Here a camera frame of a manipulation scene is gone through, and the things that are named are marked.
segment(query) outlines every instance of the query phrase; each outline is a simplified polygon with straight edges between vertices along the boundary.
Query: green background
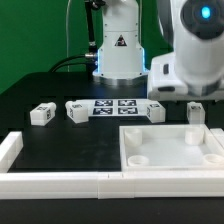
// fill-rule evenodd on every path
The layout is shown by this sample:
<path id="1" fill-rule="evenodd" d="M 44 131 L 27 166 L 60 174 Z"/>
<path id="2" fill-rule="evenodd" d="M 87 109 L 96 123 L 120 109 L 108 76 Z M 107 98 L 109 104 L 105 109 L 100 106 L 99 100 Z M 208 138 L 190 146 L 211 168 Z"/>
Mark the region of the green background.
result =
<path id="1" fill-rule="evenodd" d="M 142 45 L 150 68 L 151 59 L 169 49 L 159 32 L 155 0 L 142 2 Z M 0 93 L 26 74 L 48 71 L 66 57 L 67 4 L 68 0 L 0 1 Z M 94 12 L 93 17 L 99 47 L 102 16 Z M 87 52 L 84 0 L 72 1 L 69 28 L 70 55 Z"/>

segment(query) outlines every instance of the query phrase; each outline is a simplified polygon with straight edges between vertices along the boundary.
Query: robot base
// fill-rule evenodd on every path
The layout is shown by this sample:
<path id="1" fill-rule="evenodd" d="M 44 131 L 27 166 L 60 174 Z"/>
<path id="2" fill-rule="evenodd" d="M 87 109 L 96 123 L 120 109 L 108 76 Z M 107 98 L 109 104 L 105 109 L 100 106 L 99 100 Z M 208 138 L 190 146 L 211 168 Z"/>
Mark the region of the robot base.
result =
<path id="1" fill-rule="evenodd" d="M 142 83 L 144 81 L 147 81 L 147 77 L 148 77 L 148 71 L 141 73 L 141 75 L 139 75 L 139 77 L 135 77 L 135 78 L 107 78 L 104 77 L 102 74 L 99 73 L 93 73 L 93 80 L 94 82 L 97 83 L 103 83 L 106 85 L 110 85 L 110 86 L 131 86 L 131 85 L 137 85 L 139 83 Z"/>
<path id="2" fill-rule="evenodd" d="M 148 98 L 157 101 L 166 100 L 223 100 L 224 78 L 219 88 L 207 96 L 192 96 L 188 86 L 182 82 L 174 71 L 174 53 L 153 59 L 148 76 Z"/>

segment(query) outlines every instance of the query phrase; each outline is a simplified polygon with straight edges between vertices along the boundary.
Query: cable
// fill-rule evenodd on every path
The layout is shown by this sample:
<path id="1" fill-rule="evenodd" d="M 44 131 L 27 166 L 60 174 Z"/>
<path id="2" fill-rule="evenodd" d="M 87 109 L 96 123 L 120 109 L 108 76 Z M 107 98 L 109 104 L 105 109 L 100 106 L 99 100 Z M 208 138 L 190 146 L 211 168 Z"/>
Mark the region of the cable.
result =
<path id="1" fill-rule="evenodd" d="M 54 70 L 52 70 L 52 72 L 56 72 L 59 68 L 66 67 L 66 66 L 71 66 L 71 65 L 90 65 L 90 64 L 95 64 L 95 63 L 93 63 L 93 62 L 78 62 L 78 63 L 63 64 L 63 65 L 59 65 L 58 67 L 56 67 Z"/>
<path id="2" fill-rule="evenodd" d="M 70 33 L 69 33 L 69 21 L 70 21 L 70 11 L 71 11 L 72 0 L 68 1 L 67 12 L 66 12 L 66 41 L 67 41 L 67 57 L 69 57 L 70 52 Z"/>
<path id="3" fill-rule="evenodd" d="M 67 61 L 71 61 L 73 59 L 79 59 L 79 58 L 85 58 L 85 55 L 77 55 L 77 56 L 71 56 L 71 57 L 65 58 L 65 59 L 59 61 L 58 63 L 56 63 L 54 66 L 52 66 L 52 68 L 48 72 L 52 72 L 55 68 L 57 68 L 58 66 L 60 66 L 61 64 L 65 63 Z"/>

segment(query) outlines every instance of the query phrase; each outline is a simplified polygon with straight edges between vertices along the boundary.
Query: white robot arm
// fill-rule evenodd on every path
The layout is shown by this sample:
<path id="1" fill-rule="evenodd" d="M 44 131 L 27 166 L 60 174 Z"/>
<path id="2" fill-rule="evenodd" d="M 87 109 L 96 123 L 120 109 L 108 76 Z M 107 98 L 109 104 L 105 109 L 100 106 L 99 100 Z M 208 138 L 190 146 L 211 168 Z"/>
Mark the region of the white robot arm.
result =
<path id="1" fill-rule="evenodd" d="M 214 99 L 224 99 L 223 93 L 214 92 L 224 75 L 224 1 L 158 0 L 158 14 L 162 34 L 174 53 L 153 59 L 149 95 L 153 98 L 162 90 L 171 99 L 211 93 Z M 166 66 L 167 74 L 159 65 Z"/>
<path id="2" fill-rule="evenodd" d="M 136 0 L 104 0 L 103 45 L 98 51 L 94 80 L 130 85 L 148 74 L 144 49 L 138 39 L 139 6 Z"/>

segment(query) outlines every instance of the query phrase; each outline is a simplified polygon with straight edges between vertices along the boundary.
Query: white block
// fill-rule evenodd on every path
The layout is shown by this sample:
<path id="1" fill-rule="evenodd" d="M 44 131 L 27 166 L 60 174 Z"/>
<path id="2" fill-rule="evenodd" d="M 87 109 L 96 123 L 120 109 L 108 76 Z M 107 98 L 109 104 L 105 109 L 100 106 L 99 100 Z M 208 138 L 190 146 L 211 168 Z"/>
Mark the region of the white block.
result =
<path id="1" fill-rule="evenodd" d="M 204 124 L 205 110 L 201 103 L 190 102 L 187 104 L 187 118 L 189 124 Z"/>
<path id="2" fill-rule="evenodd" d="M 45 126 L 55 117 L 55 103 L 41 103 L 30 112 L 31 125 Z"/>
<path id="3" fill-rule="evenodd" d="M 7 173 L 23 148 L 21 132 L 10 132 L 0 145 L 0 173 Z"/>
<path id="4" fill-rule="evenodd" d="M 147 105 L 147 117 L 152 123 L 165 122 L 166 109 L 157 101 L 151 101 Z"/>
<path id="5" fill-rule="evenodd" d="M 67 109 L 67 115 L 70 117 L 75 123 L 83 123 L 89 121 L 88 116 L 88 108 L 72 101 L 68 101 L 65 104 Z"/>

